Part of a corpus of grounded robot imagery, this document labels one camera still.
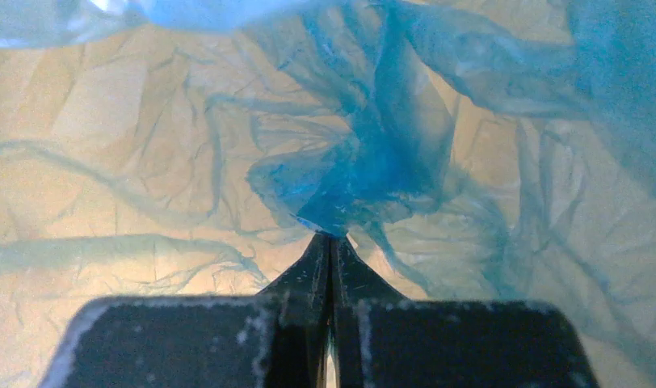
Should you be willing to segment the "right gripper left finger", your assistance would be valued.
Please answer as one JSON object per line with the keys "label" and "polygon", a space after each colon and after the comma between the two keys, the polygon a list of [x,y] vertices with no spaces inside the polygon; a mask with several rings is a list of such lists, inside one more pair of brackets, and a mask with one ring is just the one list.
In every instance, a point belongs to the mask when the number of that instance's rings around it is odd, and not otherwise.
{"label": "right gripper left finger", "polygon": [[253,295],[116,296],[72,318],[43,387],[323,387],[331,240]]}

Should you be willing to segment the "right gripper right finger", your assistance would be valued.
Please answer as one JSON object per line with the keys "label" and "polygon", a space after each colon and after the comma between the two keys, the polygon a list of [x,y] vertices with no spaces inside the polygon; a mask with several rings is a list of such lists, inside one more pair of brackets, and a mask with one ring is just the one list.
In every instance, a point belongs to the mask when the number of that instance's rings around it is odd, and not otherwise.
{"label": "right gripper right finger", "polygon": [[541,301],[422,301],[330,242],[340,387],[596,387],[578,335]]}

